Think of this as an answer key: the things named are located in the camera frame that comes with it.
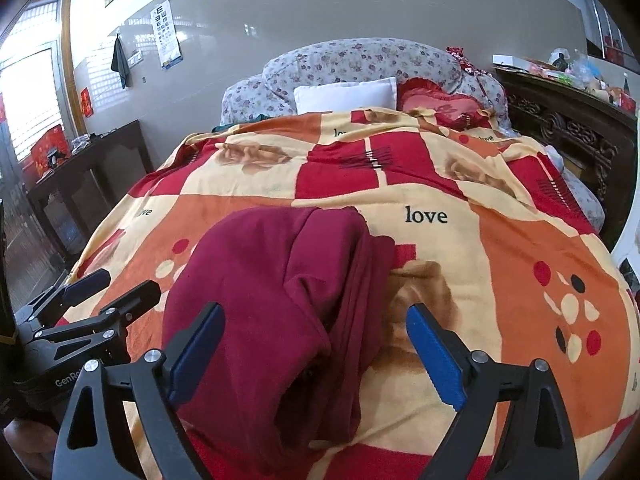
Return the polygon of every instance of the silver screw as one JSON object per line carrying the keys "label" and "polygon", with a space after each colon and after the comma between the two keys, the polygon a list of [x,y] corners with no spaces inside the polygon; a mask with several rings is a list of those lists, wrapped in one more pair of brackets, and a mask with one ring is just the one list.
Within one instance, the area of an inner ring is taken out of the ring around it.
{"label": "silver screw", "polygon": [[87,372],[93,372],[94,370],[97,370],[98,366],[99,366],[99,363],[95,359],[90,359],[89,361],[84,363],[84,369]]}
{"label": "silver screw", "polygon": [[147,363],[155,363],[156,361],[158,361],[161,355],[162,355],[162,352],[159,350],[156,350],[156,349],[149,350],[149,352],[145,354],[145,361]]}
{"label": "silver screw", "polygon": [[539,372],[546,372],[549,370],[549,363],[547,363],[544,359],[536,359],[533,365]]}
{"label": "silver screw", "polygon": [[489,360],[489,355],[487,352],[483,352],[482,350],[474,350],[471,352],[471,358],[474,362],[482,365]]}

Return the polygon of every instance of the floral headboard cover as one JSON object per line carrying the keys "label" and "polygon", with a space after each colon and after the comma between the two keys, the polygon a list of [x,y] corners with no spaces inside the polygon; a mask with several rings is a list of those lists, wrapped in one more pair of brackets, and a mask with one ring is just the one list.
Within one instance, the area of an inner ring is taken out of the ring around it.
{"label": "floral headboard cover", "polygon": [[511,130],[504,89],[493,77],[475,70],[456,55],[395,38],[356,38],[316,43],[270,60],[261,74],[244,79],[225,91],[220,124],[241,123],[265,114],[295,115],[293,91],[347,81],[372,81],[394,76],[399,83],[423,77],[447,93],[471,95],[493,107],[498,124]]}

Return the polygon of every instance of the gray tiled wall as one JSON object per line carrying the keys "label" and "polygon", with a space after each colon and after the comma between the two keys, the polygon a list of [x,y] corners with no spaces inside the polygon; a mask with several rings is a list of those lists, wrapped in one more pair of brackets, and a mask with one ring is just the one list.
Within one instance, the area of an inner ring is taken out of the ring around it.
{"label": "gray tiled wall", "polygon": [[132,69],[132,88],[122,90],[110,71],[115,31],[75,70],[76,87],[89,87],[94,103],[89,131],[138,118],[155,164],[187,134],[218,124],[228,86],[306,44],[389,36],[438,48],[459,45],[484,68],[492,54],[546,60],[556,47],[586,49],[580,10],[567,0],[170,0],[176,29],[186,35],[184,60],[163,71],[149,15],[162,1],[118,30],[127,55],[135,48],[145,54]]}

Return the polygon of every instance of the dark wooden table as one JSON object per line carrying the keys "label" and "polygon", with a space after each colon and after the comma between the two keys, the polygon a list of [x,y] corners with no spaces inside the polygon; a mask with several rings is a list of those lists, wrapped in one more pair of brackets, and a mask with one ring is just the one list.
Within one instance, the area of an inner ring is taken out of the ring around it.
{"label": "dark wooden table", "polygon": [[526,72],[495,68],[509,117],[522,134],[551,144],[593,179],[581,179],[605,211],[600,231],[610,250],[620,238],[636,190],[638,120],[587,92]]}
{"label": "dark wooden table", "polygon": [[151,173],[154,170],[140,130],[140,122],[135,120],[111,133],[99,136],[84,150],[72,155],[64,164],[41,178],[32,189],[27,191],[27,198],[38,222],[68,268],[77,261],[79,254],[70,252],[45,213],[44,208],[49,203],[49,195],[55,192],[60,195],[81,235],[88,240],[92,231],[82,218],[78,204],[73,199],[73,193],[79,188],[83,175],[90,171],[106,205],[110,209],[115,207],[119,198],[116,197],[100,164],[104,161],[106,154],[117,146],[137,150],[145,172]]}

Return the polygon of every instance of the cream dot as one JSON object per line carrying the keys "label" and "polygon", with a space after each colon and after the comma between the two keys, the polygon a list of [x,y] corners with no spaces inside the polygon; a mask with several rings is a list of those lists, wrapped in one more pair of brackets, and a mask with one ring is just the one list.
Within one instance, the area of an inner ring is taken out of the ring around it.
{"label": "cream dot", "polygon": [[160,294],[160,301],[158,301],[158,304],[154,307],[154,310],[156,312],[164,312],[164,307],[166,306],[166,297],[168,295],[169,295],[168,290]]}
{"label": "cream dot", "polygon": [[600,317],[600,312],[593,306],[591,301],[584,300],[584,315],[589,321],[596,321]]}
{"label": "cream dot", "polygon": [[186,266],[187,266],[187,264],[184,264],[183,266],[178,267],[178,270],[176,270],[175,274],[174,274],[174,281],[178,279],[178,276],[181,275],[182,271],[184,270],[184,267],[186,267]]}
{"label": "cream dot", "polygon": [[156,278],[165,278],[167,277],[172,270],[174,270],[174,262],[172,260],[165,260],[158,268],[156,268]]}
{"label": "cream dot", "polygon": [[582,351],[582,340],[575,334],[571,334],[569,342],[566,344],[566,355],[569,361],[575,363]]}
{"label": "cream dot", "polygon": [[580,311],[578,298],[573,294],[566,294],[560,302],[560,309],[562,310],[562,315],[566,319],[566,322],[570,325],[574,324],[575,320],[578,319],[578,312]]}
{"label": "cream dot", "polygon": [[558,307],[556,307],[556,303],[546,292],[544,293],[543,297],[545,298],[546,304],[551,307],[551,310],[558,314],[558,316],[562,316],[562,311]]}

